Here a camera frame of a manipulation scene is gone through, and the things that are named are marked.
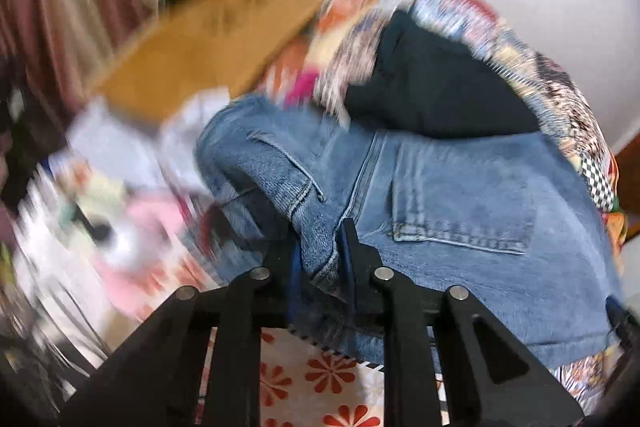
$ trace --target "black and white patterned fabric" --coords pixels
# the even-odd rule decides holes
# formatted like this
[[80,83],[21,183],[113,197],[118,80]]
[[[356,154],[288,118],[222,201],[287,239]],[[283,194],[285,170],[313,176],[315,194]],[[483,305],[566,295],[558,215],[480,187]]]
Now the black and white patterned fabric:
[[597,208],[603,212],[610,212],[616,197],[611,183],[600,166],[584,153],[580,155],[580,173],[587,182],[589,193]]

